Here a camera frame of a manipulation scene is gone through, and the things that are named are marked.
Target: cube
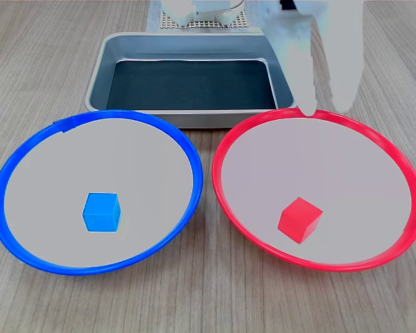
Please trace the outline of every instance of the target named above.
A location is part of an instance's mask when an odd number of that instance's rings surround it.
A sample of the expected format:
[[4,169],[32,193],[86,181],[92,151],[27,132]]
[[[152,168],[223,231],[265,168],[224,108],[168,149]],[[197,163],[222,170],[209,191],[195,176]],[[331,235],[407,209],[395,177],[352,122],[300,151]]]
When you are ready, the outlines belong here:
[[121,208],[115,193],[90,193],[83,210],[88,231],[116,232],[119,227]]
[[323,211],[297,198],[281,214],[278,229],[301,244],[318,226]]

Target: red bowl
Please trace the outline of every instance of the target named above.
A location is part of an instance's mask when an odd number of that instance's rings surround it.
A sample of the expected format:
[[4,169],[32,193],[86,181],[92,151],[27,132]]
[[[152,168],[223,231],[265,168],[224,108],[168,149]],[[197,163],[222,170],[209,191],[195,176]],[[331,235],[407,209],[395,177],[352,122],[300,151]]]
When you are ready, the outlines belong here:
[[[360,134],[371,139],[375,144],[381,147],[399,166],[404,173],[408,186],[411,192],[411,213],[404,228],[404,233],[396,241],[396,243],[387,249],[385,252],[373,257],[371,259],[364,260],[362,262],[353,262],[350,264],[321,264],[312,262],[309,260],[301,259],[288,253],[282,252],[276,249],[264,241],[254,236],[245,226],[236,218],[231,210],[226,197],[223,193],[222,185],[222,166],[225,156],[231,145],[245,132],[253,127],[266,123],[268,121],[274,121],[279,119],[288,118],[314,118],[325,121],[338,123],[342,126],[351,128]],[[242,121],[239,125],[231,129],[224,140],[220,143],[216,155],[214,156],[212,178],[214,184],[214,191],[216,192],[220,206],[225,211],[231,222],[252,242],[263,248],[265,251],[300,266],[307,268],[318,269],[321,271],[335,271],[335,272],[354,272],[362,271],[366,269],[375,268],[384,265],[402,255],[406,252],[416,240],[416,171],[414,170],[407,157],[391,142],[389,142],[384,136],[376,132],[375,130],[367,127],[366,125],[359,123],[353,119],[350,119],[341,114],[327,112],[324,110],[318,110],[312,117],[307,117],[298,108],[280,109],[265,112],[255,115]]]

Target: metal tray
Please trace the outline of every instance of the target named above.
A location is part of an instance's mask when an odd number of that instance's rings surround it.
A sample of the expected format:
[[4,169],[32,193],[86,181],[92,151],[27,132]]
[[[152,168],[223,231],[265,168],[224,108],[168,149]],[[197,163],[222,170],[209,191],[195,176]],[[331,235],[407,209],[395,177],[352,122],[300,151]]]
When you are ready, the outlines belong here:
[[[216,73],[215,71],[209,74],[209,71],[205,70],[201,71],[205,79],[201,79],[193,85],[182,86],[182,89],[191,87],[191,91],[181,91],[188,99],[196,99],[195,94],[205,96],[205,103],[188,104],[196,110],[190,110],[188,105],[185,106],[178,101],[168,103],[168,107],[161,108],[166,110],[151,110],[154,105],[161,105],[161,103],[157,103],[157,99],[166,98],[164,95],[165,85],[167,87],[173,85],[174,78],[171,78],[171,81],[168,78],[167,82],[162,80],[162,77],[169,74],[169,72],[163,72],[163,68],[166,66],[162,66],[162,72],[157,68],[151,70],[149,79],[146,79],[146,76],[145,78],[135,77],[139,71],[132,68],[130,73],[120,73],[123,68],[130,66],[119,63],[149,62],[149,66],[151,66],[151,61],[171,63],[170,60],[174,62],[176,60],[185,61],[187,62],[186,67],[188,67],[188,62],[193,64],[197,62],[200,64],[202,64],[201,62],[221,64],[220,62],[225,61],[235,64],[238,61],[250,64],[261,62],[264,66],[261,65],[260,68],[266,70],[268,82],[264,82],[262,72],[257,74],[254,71],[256,77],[251,80],[247,77],[247,71],[240,68],[236,68],[236,71],[231,69],[231,76],[219,76],[220,72]],[[181,84],[185,79],[182,78],[183,74],[175,69],[174,75],[175,84]],[[125,83],[120,81],[120,77],[123,77]],[[266,92],[262,91],[261,86],[263,85],[269,89],[266,96],[272,99],[271,101],[264,100],[263,95]],[[241,101],[241,96],[244,97],[247,94],[244,90],[250,95],[255,95],[256,99],[250,100],[248,104],[237,103],[238,108],[232,108],[231,105],[235,103],[232,103],[231,100],[228,101],[226,96],[230,95],[231,99]],[[224,99],[225,107],[219,105],[218,101],[210,103],[207,92],[212,93],[211,99]],[[142,98],[142,103],[136,104],[132,94],[137,94],[139,100]],[[145,103],[145,100],[148,99],[151,101],[150,107],[147,107],[148,103]],[[145,112],[163,118],[179,128],[231,128],[254,114],[269,111],[272,108],[293,107],[295,102],[276,55],[263,33],[116,33],[103,41],[87,91],[85,105],[90,111],[106,110],[110,106],[112,109]]]

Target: table surface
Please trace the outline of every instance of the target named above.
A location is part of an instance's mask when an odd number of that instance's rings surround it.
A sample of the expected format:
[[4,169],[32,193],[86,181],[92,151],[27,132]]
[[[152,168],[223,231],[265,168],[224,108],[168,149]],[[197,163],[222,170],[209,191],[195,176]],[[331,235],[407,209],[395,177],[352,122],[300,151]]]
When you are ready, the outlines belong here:
[[[0,169],[37,131],[86,112],[103,38],[145,31],[147,1],[0,1]],[[416,168],[416,1],[365,4],[365,71],[353,117],[394,142]],[[333,111],[313,36],[319,107]],[[45,273],[0,242],[0,332],[412,332],[416,243],[381,268],[325,273],[277,259],[223,213],[211,183],[226,131],[191,131],[205,190],[167,247],[105,275]]]

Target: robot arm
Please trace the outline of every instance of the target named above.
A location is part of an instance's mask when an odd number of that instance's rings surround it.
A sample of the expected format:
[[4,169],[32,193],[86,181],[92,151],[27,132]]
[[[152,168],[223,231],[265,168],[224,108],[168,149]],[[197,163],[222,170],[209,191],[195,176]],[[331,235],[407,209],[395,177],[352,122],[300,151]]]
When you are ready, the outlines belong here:
[[363,72],[363,0],[261,2],[261,28],[273,47],[300,110],[315,113],[311,24],[316,20],[327,57],[336,111],[345,113]]

